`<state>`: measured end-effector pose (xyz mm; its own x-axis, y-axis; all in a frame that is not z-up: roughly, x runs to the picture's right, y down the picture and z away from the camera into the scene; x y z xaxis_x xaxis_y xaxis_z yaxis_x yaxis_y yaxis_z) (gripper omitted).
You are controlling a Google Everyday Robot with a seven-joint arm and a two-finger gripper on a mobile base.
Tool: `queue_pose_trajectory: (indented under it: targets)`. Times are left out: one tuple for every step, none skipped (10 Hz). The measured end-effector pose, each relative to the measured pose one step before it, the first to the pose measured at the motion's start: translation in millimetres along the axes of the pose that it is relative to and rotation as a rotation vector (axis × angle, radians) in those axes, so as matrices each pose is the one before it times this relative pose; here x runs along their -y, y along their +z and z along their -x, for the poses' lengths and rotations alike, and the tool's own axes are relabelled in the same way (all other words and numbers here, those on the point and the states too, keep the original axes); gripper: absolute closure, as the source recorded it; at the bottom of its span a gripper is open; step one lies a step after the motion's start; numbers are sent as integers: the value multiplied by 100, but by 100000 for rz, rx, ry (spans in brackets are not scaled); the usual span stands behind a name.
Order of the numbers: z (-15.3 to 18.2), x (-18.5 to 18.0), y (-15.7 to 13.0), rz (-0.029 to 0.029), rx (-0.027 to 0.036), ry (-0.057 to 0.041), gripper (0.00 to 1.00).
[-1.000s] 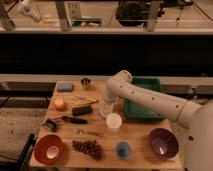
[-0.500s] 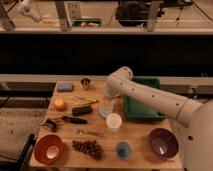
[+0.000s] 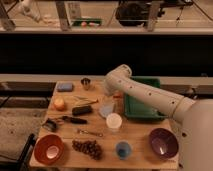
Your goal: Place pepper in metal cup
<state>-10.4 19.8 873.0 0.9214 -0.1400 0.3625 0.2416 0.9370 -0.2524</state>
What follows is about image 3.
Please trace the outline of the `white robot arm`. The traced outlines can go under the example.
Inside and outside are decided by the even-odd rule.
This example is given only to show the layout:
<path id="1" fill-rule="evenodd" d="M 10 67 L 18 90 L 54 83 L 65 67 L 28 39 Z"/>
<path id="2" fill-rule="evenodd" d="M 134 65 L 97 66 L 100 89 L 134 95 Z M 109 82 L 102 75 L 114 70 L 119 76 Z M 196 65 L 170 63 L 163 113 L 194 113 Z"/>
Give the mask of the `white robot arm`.
<path id="1" fill-rule="evenodd" d="M 179 171 L 213 169 L 213 99 L 193 100 L 131 79 L 132 70 L 122 64 L 107 73 L 104 90 L 111 96 L 120 90 L 174 119 L 181 126 Z"/>

